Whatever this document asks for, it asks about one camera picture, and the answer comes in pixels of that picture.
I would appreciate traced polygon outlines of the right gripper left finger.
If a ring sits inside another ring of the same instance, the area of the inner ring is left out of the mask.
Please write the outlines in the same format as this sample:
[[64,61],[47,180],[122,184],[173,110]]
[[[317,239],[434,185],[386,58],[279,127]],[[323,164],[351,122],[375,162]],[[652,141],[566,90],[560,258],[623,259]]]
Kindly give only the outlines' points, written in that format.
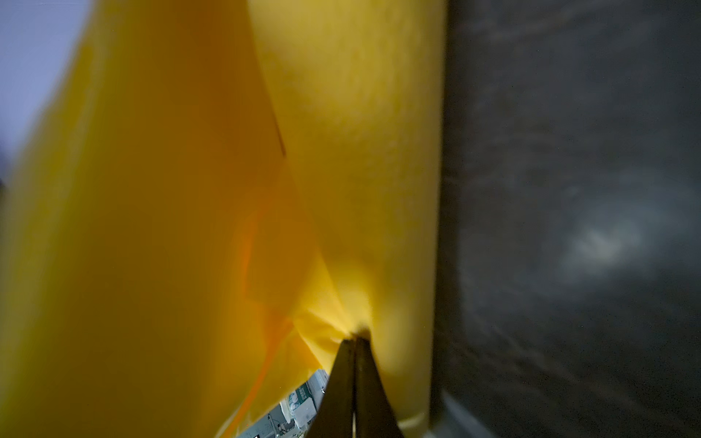
[[352,438],[355,403],[354,339],[341,343],[326,393],[307,438]]

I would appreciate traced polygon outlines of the yellow paper napkin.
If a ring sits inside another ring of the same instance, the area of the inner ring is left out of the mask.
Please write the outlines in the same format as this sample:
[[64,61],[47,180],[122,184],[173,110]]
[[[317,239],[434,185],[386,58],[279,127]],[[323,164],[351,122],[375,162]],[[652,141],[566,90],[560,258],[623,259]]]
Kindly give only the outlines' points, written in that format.
[[1,434],[234,436],[366,337],[426,434],[447,3],[98,1],[14,170]]

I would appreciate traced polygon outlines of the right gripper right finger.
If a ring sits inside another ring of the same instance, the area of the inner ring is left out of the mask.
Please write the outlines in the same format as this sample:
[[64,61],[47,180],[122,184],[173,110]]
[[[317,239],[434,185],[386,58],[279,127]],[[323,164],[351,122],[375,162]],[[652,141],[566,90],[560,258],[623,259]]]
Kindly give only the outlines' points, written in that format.
[[359,438],[403,438],[367,339],[356,339],[355,427]]

